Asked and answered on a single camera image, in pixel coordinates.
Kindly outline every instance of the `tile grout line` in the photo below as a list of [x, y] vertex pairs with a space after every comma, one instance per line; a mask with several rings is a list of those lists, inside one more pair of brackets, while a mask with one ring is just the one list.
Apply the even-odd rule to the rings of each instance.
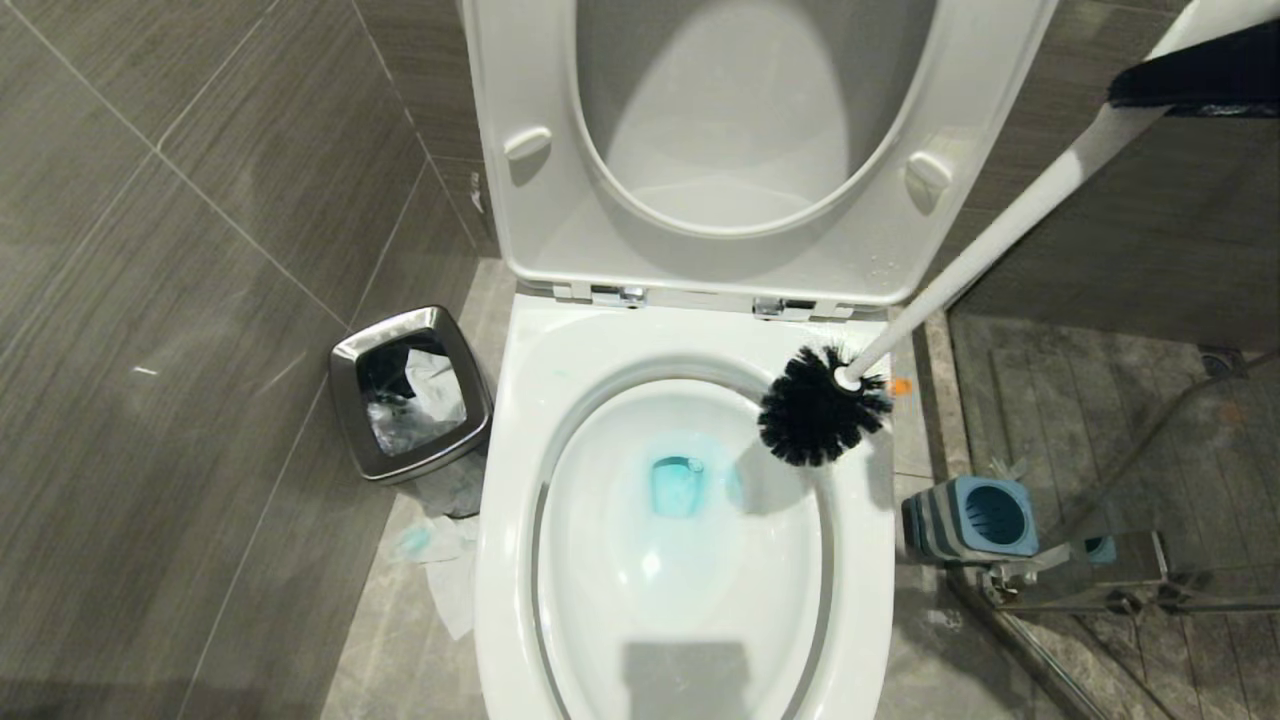
[[422, 167], [417, 169], [417, 177], [413, 178], [413, 187], [408, 191], [408, 197], [404, 199], [404, 205], [401, 205], [399, 215], [396, 217], [396, 224], [392, 225], [390, 234], [387, 236], [387, 241], [383, 242], [383, 250], [378, 254], [378, 263], [374, 263], [374, 269], [369, 273], [369, 281], [365, 283], [365, 291], [360, 293], [360, 300], [356, 302], [356, 310], [351, 314], [351, 322], [347, 323], [347, 332], [351, 332], [351, 327], [356, 323], [356, 318], [360, 316], [360, 311], [365, 309], [365, 300], [369, 299], [369, 291], [372, 290], [374, 282], [378, 279], [378, 270], [383, 269], [383, 260], [387, 259], [387, 252], [390, 250], [392, 243], [396, 242], [396, 233], [399, 232], [399, 225], [404, 220], [404, 214], [408, 213], [410, 204], [413, 202], [413, 197], [417, 195], [417, 183], [422, 182], [422, 174], [426, 172], [426, 161], [422, 161]]
[[370, 32], [369, 23], [365, 22], [365, 14], [360, 10], [360, 4], [356, 0], [351, 0], [351, 8], [356, 12], [356, 18], [360, 19], [360, 27], [365, 29], [365, 37], [369, 38], [369, 44], [374, 47], [374, 55], [378, 56], [378, 63], [383, 67], [383, 73], [387, 74], [387, 81], [390, 83], [392, 92], [396, 94], [396, 99], [399, 100], [401, 108], [404, 110], [404, 117], [408, 118], [410, 127], [413, 128], [413, 137], [417, 138], [417, 145], [422, 149], [422, 155], [425, 155], [426, 161], [431, 164], [435, 179], [440, 183], [440, 191], [444, 192], [444, 200], [449, 204], [449, 209], [453, 210], [453, 217], [462, 225], [462, 232], [467, 236], [467, 242], [471, 243], [471, 250], [475, 250], [476, 255], [479, 255], [480, 243], [471, 236], [471, 228], [467, 227], [467, 223], [462, 220], [462, 211], [458, 210], [457, 204], [453, 202], [453, 195], [449, 192], [449, 186], [444, 183], [444, 176], [440, 173], [440, 168], [435, 164], [431, 151], [426, 147], [426, 140], [422, 137], [422, 129], [417, 127], [417, 122], [413, 120], [413, 114], [408, 111], [408, 102], [404, 101], [404, 95], [401, 94], [399, 86], [396, 85], [396, 76], [392, 74], [392, 69], [387, 64], [387, 59], [383, 58], [383, 51], [378, 47], [378, 40], [374, 38], [374, 33]]
[[200, 190], [200, 186], [197, 186], [195, 182], [192, 182], [192, 179], [189, 177], [187, 177], [187, 173], [182, 172], [178, 168], [178, 165], [175, 165], [173, 163], [173, 160], [170, 160], [164, 152], [161, 152], [160, 149], [156, 147], [156, 145], [154, 142], [151, 142], [151, 140], [148, 140], [147, 136], [145, 136], [142, 133], [142, 131], [140, 131], [133, 123], [131, 123], [129, 119], [125, 118], [124, 114], [120, 113], [120, 110], [115, 108], [115, 105], [113, 105], [106, 97], [104, 97], [102, 94], [99, 92], [96, 87], [93, 87], [93, 83], [91, 83], [88, 81], [88, 78], [86, 78], [83, 74], [81, 74], [81, 72], [78, 69], [76, 69], [76, 65], [73, 65], [70, 63], [70, 60], [65, 55], [63, 55], [61, 51], [59, 51], [58, 47], [55, 47], [54, 44], [47, 37], [45, 37], [45, 35], [41, 33], [40, 29], [36, 28], [36, 26], [29, 19], [27, 19], [26, 15], [23, 15], [17, 8], [13, 6], [12, 0], [5, 0], [5, 1], [9, 5], [9, 9], [13, 10], [14, 15], [17, 15], [18, 19], [24, 26], [27, 26], [27, 29], [29, 29], [32, 33], [35, 33], [35, 36], [37, 38], [40, 38], [40, 41], [46, 47], [49, 47], [49, 51], [52, 53], [54, 56], [56, 56], [63, 63], [63, 65], [65, 65], [67, 69], [70, 70], [70, 73], [76, 76], [77, 79], [79, 79], [82, 83], [84, 83], [84, 87], [87, 87], [88, 91], [92, 92], [95, 97], [97, 97], [99, 102], [101, 102], [108, 110], [111, 111], [113, 115], [115, 115], [122, 123], [124, 123], [124, 126], [127, 128], [129, 128], [129, 131], [132, 131], [133, 135], [138, 136], [138, 138], [141, 138], [142, 142], [146, 143], [146, 146], [151, 150], [151, 152], [156, 158], [159, 158], [165, 165], [169, 167], [169, 169], [172, 169], [179, 178], [182, 178], [182, 181], [186, 182], [187, 186], [191, 187], [191, 190], [193, 190], [196, 192], [196, 195], [200, 196], [201, 200], [204, 200], [206, 204], [209, 204], [209, 206], [212, 208], [214, 211], [218, 213], [218, 215], [223, 220], [225, 220], [232, 228], [234, 228], [236, 232], [238, 232], [241, 234], [241, 237], [244, 238], [246, 242], [248, 242], [251, 246], [253, 246], [255, 250], [257, 250], [259, 252], [261, 252], [273, 265], [275, 265], [275, 268], [278, 270], [280, 270], [284, 274], [284, 277], [289, 278], [296, 286], [298, 286], [298, 288], [302, 290], [302, 292], [305, 292], [307, 297], [310, 297], [312, 301], [315, 301], [317, 305], [320, 305], [320, 307], [324, 309], [324, 311], [328, 313], [334, 320], [338, 320], [338, 323], [340, 325], [343, 325], [343, 327], [347, 325], [347, 323], [343, 322], [342, 318], [339, 318], [337, 313], [334, 313], [328, 305], [324, 304], [324, 301], [321, 301], [319, 297], [316, 297], [316, 295], [314, 292], [311, 292], [311, 290], [307, 288], [307, 286], [302, 284], [302, 282], [298, 281], [298, 278], [293, 277], [293, 273], [291, 273], [289, 270], [287, 270], [284, 268], [284, 265], [280, 264], [279, 260], [276, 260], [270, 252], [268, 252], [261, 245], [259, 245], [257, 241], [255, 241], [252, 238], [252, 236], [250, 236], [244, 231], [244, 228], [242, 228], [239, 225], [239, 223], [237, 223], [236, 220], [233, 220], [230, 215], [228, 215], [221, 208], [219, 208], [218, 204], [214, 202], [212, 199], [209, 197], [205, 193], [205, 191]]
[[76, 243], [76, 249], [70, 251], [67, 259], [63, 260], [63, 263], [54, 270], [52, 275], [50, 275], [49, 282], [45, 283], [45, 287], [40, 292], [40, 296], [36, 299], [35, 305], [32, 305], [31, 314], [28, 314], [23, 319], [22, 324], [18, 325], [18, 329], [14, 331], [12, 336], [9, 336], [12, 338], [12, 342], [9, 342], [8, 347], [0, 351], [0, 364], [3, 364], [9, 357], [9, 354], [17, 348], [18, 340], [22, 338], [23, 333], [26, 333], [27, 329], [36, 322], [36, 318], [40, 314], [40, 307], [45, 304], [45, 299], [49, 291], [52, 290], [54, 284], [58, 282], [58, 277], [61, 275], [63, 272], [72, 265], [72, 263], [74, 263], [83, 252], [87, 251], [90, 243], [93, 241], [95, 236], [97, 236], [99, 228], [101, 228], [102, 223], [106, 222], [106, 217], [110, 215], [113, 210], [115, 210], [115, 206], [119, 205], [120, 199], [124, 197], [124, 193], [129, 190], [129, 187], [133, 186], [133, 181], [138, 177], [138, 173], [142, 172], [142, 168], [147, 164], [148, 160], [151, 160], [151, 152], [146, 152], [145, 155], [142, 155], [142, 158], [138, 160], [138, 165], [133, 168], [133, 172], [129, 173], [129, 177], [124, 179], [123, 184], [120, 184], [120, 190], [118, 190], [115, 195], [111, 197], [111, 200], [106, 204], [106, 206], [102, 208], [102, 211], [99, 213], [97, 219], [93, 220], [93, 224], [90, 225], [87, 231], [84, 231], [84, 236], [81, 237], [79, 242]]
[[232, 593], [236, 591], [236, 583], [239, 580], [241, 570], [244, 569], [244, 562], [248, 560], [248, 555], [253, 550], [253, 541], [257, 539], [257, 533], [262, 529], [262, 523], [266, 520], [266, 511], [270, 510], [271, 501], [275, 498], [275, 491], [280, 488], [280, 480], [284, 479], [284, 473], [289, 469], [289, 462], [293, 460], [293, 454], [302, 442], [302, 433], [306, 432], [307, 425], [311, 423], [311, 416], [315, 414], [320, 396], [324, 395], [325, 383], [326, 379], [320, 380], [320, 387], [316, 388], [315, 395], [311, 397], [311, 405], [307, 407], [307, 414], [303, 415], [302, 424], [298, 425], [298, 432], [293, 436], [293, 445], [289, 446], [289, 452], [284, 456], [280, 471], [275, 474], [275, 482], [271, 484], [271, 492], [268, 493], [266, 501], [262, 503], [262, 511], [257, 515], [257, 524], [253, 525], [253, 532], [248, 536], [248, 542], [244, 544], [244, 552], [241, 553], [239, 562], [236, 565], [236, 573], [232, 574], [232, 582], [227, 585], [227, 592], [223, 594], [223, 602], [218, 607], [218, 615], [214, 616], [214, 624], [209, 628], [209, 637], [205, 638], [205, 647], [200, 651], [200, 660], [196, 661], [196, 669], [191, 674], [191, 682], [187, 684], [187, 692], [182, 696], [182, 705], [178, 706], [178, 714], [174, 716], [174, 720], [182, 720], [182, 716], [187, 712], [187, 703], [191, 701], [191, 694], [196, 689], [196, 682], [200, 679], [200, 670], [205, 665], [205, 657], [209, 655], [210, 646], [214, 644], [214, 637], [218, 634], [218, 625], [221, 623], [223, 614], [230, 603]]
[[248, 42], [251, 37], [253, 37], [253, 33], [257, 32], [257, 28], [261, 27], [264, 22], [266, 22], [268, 15], [270, 15], [271, 12], [275, 10], [275, 6], [279, 4], [280, 0], [273, 0], [271, 4], [268, 5], [266, 10], [262, 10], [262, 14], [259, 15], [257, 20], [253, 22], [253, 26], [248, 28], [248, 32], [244, 33], [244, 37], [242, 37], [241, 41], [236, 44], [236, 47], [233, 47], [232, 51], [227, 55], [227, 58], [223, 59], [223, 61], [218, 65], [218, 69], [215, 69], [214, 73], [209, 76], [209, 79], [205, 81], [205, 85], [200, 87], [196, 95], [191, 99], [191, 102], [187, 102], [187, 106], [183, 108], [180, 113], [178, 113], [178, 117], [174, 118], [172, 123], [169, 123], [168, 129], [165, 129], [164, 133], [160, 135], [160, 140], [156, 141], [157, 149], [164, 147], [164, 142], [169, 140], [169, 136], [173, 135], [173, 131], [178, 129], [178, 126], [182, 123], [183, 118], [187, 117], [187, 113], [189, 113], [191, 109], [196, 106], [196, 102], [198, 102], [200, 99], [205, 96], [205, 91], [214, 85], [214, 81], [218, 79], [218, 76], [223, 74], [223, 70], [227, 69], [227, 65], [229, 65], [232, 60], [236, 59], [236, 55], [239, 54], [241, 47], [243, 47], [244, 44]]

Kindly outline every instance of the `marble floor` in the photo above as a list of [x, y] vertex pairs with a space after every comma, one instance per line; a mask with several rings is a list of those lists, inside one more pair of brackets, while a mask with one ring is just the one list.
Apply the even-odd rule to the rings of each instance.
[[[483, 260], [460, 324], [497, 379], [515, 278], [500, 260]], [[892, 357], [896, 378], [916, 387], [910, 343]], [[895, 492], [929, 487], [932, 469], [919, 400], [893, 416]], [[398, 498], [384, 538], [417, 520], [419, 507]], [[879, 719], [1062, 717], [1020, 665], [951, 597], [942, 575], [913, 565], [901, 550], [888, 670]], [[470, 634], [454, 642], [436, 616], [421, 566], [398, 561], [384, 543], [369, 574], [324, 707], [324, 720], [483, 719], [484, 700]]]

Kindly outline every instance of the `toilet lid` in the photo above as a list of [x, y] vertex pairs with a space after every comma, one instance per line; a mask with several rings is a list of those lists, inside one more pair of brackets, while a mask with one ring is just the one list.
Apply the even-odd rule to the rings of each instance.
[[1052, 9], [467, 0], [502, 255], [573, 297], [604, 284], [899, 302]]
[[772, 457], [758, 414], [726, 387], [668, 379], [575, 430], [535, 580], [567, 716], [773, 719], [804, 697], [831, 529], [820, 471]]

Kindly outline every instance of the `toilet brush holder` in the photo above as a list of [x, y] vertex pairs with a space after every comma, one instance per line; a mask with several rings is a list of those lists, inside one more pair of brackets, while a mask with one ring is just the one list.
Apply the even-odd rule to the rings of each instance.
[[902, 520], [927, 560], [989, 564], [1039, 552], [1030, 495], [1012, 480], [955, 478], [909, 497]]

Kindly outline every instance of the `toilet bowl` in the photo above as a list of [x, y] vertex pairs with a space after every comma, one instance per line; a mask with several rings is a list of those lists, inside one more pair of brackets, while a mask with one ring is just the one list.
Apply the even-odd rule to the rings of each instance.
[[521, 279], [476, 566], [490, 717], [874, 715], [892, 429], [797, 469], [759, 401], [914, 290], [1052, 9], [463, 1]]

